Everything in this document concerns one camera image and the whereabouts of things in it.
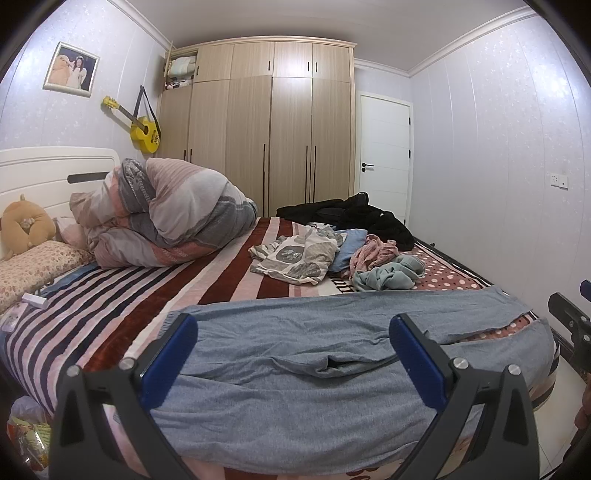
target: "white tile floor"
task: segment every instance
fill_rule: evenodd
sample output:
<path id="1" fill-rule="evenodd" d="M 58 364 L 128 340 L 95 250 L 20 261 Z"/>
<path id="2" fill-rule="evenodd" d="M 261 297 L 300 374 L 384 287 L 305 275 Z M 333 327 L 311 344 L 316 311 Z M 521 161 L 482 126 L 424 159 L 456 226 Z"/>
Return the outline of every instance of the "white tile floor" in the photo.
<path id="1" fill-rule="evenodd" d="M 560 357 L 556 385 L 548 401 L 535 412 L 540 444 L 540 474 L 544 475 L 562 462 L 576 433 L 574 416 L 581 407 L 584 381 Z"/>

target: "white wall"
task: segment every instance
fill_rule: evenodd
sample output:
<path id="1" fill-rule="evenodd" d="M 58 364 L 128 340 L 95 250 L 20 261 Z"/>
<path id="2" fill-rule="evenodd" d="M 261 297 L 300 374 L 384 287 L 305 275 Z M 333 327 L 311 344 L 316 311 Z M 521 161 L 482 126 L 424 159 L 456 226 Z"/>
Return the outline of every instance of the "white wall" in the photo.
<path id="1" fill-rule="evenodd" d="M 42 89 L 59 41 L 100 57 L 90 98 Z M 133 112 L 142 84 L 156 110 L 164 56 L 164 48 L 107 0 L 67 0 L 35 31 L 0 83 L 0 148 L 83 145 L 140 158 L 129 121 L 119 113 L 115 120 L 100 103 L 109 95 Z"/>
<path id="2" fill-rule="evenodd" d="M 591 312 L 579 294 L 591 277 L 591 88 L 558 36 L 529 18 L 411 83 L 413 234 L 539 315 L 555 291 Z M 550 173 L 567 174 L 569 189 Z"/>
<path id="3" fill-rule="evenodd" d="M 355 89 L 412 101 L 410 78 L 382 70 L 355 67 Z"/>

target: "wardrobe door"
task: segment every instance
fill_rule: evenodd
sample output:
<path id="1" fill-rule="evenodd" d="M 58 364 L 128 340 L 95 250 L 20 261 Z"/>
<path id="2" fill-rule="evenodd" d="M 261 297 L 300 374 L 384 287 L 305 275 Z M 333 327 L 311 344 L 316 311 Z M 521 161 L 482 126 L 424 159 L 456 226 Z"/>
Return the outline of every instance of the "wardrobe door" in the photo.
<path id="1" fill-rule="evenodd" d="M 230 80 L 193 84 L 189 119 L 191 163 L 225 173 Z"/>
<path id="2" fill-rule="evenodd" d="M 229 80 L 233 51 L 234 45 L 231 43 L 199 47 L 194 81 Z"/>
<path id="3" fill-rule="evenodd" d="M 237 43 L 232 55 L 231 79 L 273 74 L 274 42 Z"/>
<path id="4" fill-rule="evenodd" d="M 187 129 L 191 108 L 191 87 L 162 92 L 158 123 L 162 130 L 156 155 L 161 158 L 187 160 Z"/>
<path id="5" fill-rule="evenodd" d="M 267 214 L 271 76 L 230 80 L 226 177 Z"/>
<path id="6" fill-rule="evenodd" d="M 312 44 L 275 42 L 274 77 L 312 77 Z"/>
<path id="7" fill-rule="evenodd" d="M 351 90 L 348 83 L 313 79 L 309 201 L 349 196 Z"/>
<path id="8" fill-rule="evenodd" d="M 314 43 L 313 47 L 314 69 L 312 76 L 315 79 L 337 80 L 338 82 L 350 82 L 349 49 L 347 47 L 335 47 Z"/>
<path id="9" fill-rule="evenodd" d="M 310 171 L 312 79 L 273 78 L 269 148 L 269 216 L 306 201 Z"/>

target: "picture frame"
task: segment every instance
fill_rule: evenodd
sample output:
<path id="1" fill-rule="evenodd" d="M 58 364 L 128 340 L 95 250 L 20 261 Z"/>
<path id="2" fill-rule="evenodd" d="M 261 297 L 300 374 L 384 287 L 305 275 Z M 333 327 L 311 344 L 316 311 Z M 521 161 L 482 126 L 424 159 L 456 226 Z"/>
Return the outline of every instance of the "picture frame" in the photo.
<path id="1" fill-rule="evenodd" d="M 43 89 L 90 97 L 98 64 L 97 55 L 58 42 L 47 69 Z"/>

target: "polka dot bedsheet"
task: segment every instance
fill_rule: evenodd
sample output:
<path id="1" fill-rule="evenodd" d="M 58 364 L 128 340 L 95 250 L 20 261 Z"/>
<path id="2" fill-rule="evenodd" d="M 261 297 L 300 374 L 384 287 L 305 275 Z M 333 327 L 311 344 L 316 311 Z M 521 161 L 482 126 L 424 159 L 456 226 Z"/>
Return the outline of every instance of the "polka dot bedsheet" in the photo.
<path id="1" fill-rule="evenodd" d="M 458 265 L 454 266 L 451 262 L 444 260 L 422 242 L 416 243 L 410 252 L 405 253 L 417 257 L 425 263 L 425 277 L 413 287 L 413 290 L 480 290 L 491 285 L 474 272 Z M 470 342 L 511 336 L 535 319 L 533 313 L 527 313 L 502 329 L 473 335 L 461 341 Z"/>

